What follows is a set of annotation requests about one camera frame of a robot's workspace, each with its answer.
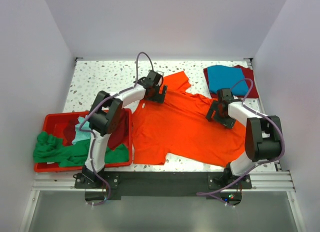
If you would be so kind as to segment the folded dark red t shirt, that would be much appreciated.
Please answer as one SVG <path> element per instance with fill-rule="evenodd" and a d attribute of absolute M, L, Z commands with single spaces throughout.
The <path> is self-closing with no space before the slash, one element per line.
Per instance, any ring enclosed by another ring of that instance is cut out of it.
<path fill-rule="evenodd" d="M 247 98 L 258 98 L 259 95 L 258 95 L 258 91 L 257 91 L 257 88 L 256 88 L 256 85 L 255 85 L 255 78 L 254 78 L 254 72 L 252 69 L 250 68 L 245 68 L 243 66 L 240 66 L 240 65 L 236 65 L 236 66 L 233 66 L 234 68 L 241 68 L 242 69 L 242 72 L 245 76 L 244 79 L 238 81 L 235 85 L 233 85 L 233 88 L 238 84 L 240 83 L 241 81 L 245 80 L 247 85 L 249 86 L 249 94 L 247 96 Z M 207 74 L 207 68 L 204 68 L 203 70 L 203 73 L 204 73 L 204 77 L 205 77 L 205 80 L 206 80 L 206 84 L 207 84 L 207 87 L 209 89 L 209 82 L 208 82 L 208 74 Z M 217 98 L 217 93 L 212 93 L 210 92 L 210 96 L 212 98 Z"/>

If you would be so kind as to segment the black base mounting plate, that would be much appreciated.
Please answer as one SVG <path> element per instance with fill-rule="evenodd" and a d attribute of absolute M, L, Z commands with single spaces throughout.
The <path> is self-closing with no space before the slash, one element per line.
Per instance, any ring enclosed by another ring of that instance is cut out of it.
<path fill-rule="evenodd" d="M 225 202 L 238 204 L 242 199 L 241 192 L 251 189 L 252 182 L 246 175 L 228 189 L 226 185 L 236 180 L 235 177 L 223 172 L 104 172 L 101 180 L 88 179 L 82 173 L 77 173 L 74 187 L 85 190 L 87 202 L 100 202 L 104 199 L 120 200 L 123 196 L 160 196 L 160 197 L 190 197 L 197 192 L 216 193 Z"/>

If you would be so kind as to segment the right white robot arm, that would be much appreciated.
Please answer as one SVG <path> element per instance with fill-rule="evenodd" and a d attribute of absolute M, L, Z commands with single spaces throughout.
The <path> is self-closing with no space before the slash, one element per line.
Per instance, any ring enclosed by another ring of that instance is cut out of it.
<path fill-rule="evenodd" d="M 215 182 L 223 186 L 232 179 L 247 175 L 247 171 L 263 161 L 273 161 L 284 151 L 284 137 L 278 116 L 268 116 L 248 107 L 241 99 L 236 99 L 230 88 L 217 91 L 206 115 L 208 121 L 232 129 L 236 122 L 245 126 L 244 152 L 227 164 L 220 178 Z"/>

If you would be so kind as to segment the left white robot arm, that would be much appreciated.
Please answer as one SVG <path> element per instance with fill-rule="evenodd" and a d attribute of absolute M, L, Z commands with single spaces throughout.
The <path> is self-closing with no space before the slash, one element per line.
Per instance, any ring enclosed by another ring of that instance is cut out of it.
<path fill-rule="evenodd" d="M 78 182 L 92 187 L 106 183 L 103 179 L 106 149 L 118 127 L 123 108 L 142 99 L 163 103 L 167 92 L 163 82 L 163 74 L 149 70 L 148 75 L 135 81 L 132 87 L 111 94 L 98 92 L 85 119 L 89 122 L 89 129 L 83 129 L 82 125 L 79 127 L 80 131 L 89 132 L 91 137 L 88 157 Z"/>

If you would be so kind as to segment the light blue t shirt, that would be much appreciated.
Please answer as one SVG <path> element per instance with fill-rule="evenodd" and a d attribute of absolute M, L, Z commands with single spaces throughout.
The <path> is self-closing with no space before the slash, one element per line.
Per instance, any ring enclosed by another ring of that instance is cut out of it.
<path fill-rule="evenodd" d="M 87 130 L 90 130 L 90 123 L 88 121 L 86 121 L 82 126 L 82 129 L 80 129 L 80 126 L 84 120 L 85 117 L 78 117 L 77 119 L 77 124 L 75 125 L 75 137 L 71 142 L 72 145 L 75 145 L 79 141 L 91 139 L 91 133 L 87 132 Z"/>

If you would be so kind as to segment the green t shirt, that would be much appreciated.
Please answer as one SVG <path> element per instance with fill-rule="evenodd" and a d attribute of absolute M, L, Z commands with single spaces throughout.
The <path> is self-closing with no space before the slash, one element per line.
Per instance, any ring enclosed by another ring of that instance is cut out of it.
<path fill-rule="evenodd" d="M 35 163 L 55 162 L 60 167 L 83 166 L 88 157 L 91 140 L 83 140 L 75 145 L 64 146 L 63 139 L 43 131 L 37 136 L 33 151 Z M 115 150 L 106 149 L 104 162 L 123 163 L 129 161 L 129 150 L 120 144 Z"/>

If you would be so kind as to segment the orange t shirt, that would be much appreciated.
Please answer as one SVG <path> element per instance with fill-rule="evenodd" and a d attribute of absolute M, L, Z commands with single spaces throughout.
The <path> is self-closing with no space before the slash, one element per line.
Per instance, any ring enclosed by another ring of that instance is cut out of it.
<path fill-rule="evenodd" d="M 236 122 L 227 129 L 206 114 L 214 101 L 191 94 L 186 74 L 181 71 L 164 79 L 163 103 L 141 100 L 132 115 L 133 161 L 163 165 L 167 154 L 225 167 L 245 151 L 246 128 Z"/>

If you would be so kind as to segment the folded blue t shirt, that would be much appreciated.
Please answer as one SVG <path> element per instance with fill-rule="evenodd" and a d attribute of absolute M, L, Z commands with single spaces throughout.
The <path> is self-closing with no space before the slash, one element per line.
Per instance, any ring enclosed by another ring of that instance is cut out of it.
<path fill-rule="evenodd" d="M 231 88 L 231 91 L 236 96 L 244 96 L 249 91 L 249 86 L 241 68 L 227 67 L 222 65 L 214 65 L 207 67 L 208 89 L 212 93 L 222 88 Z"/>

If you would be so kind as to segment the red plastic bin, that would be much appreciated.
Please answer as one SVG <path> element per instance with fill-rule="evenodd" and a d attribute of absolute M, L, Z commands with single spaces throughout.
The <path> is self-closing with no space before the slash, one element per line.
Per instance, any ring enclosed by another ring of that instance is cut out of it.
<path fill-rule="evenodd" d="M 72 144 L 80 134 L 78 125 L 88 111 L 48 114 L 37 136 L 33 161 L 35 172 L 80 170 L 89 154 L 90 136 Z M 124 109 L 116 131 L 111 135 L 104 158 L 105 167 L 128 166 L 133 161 L 132 112 Z"/>

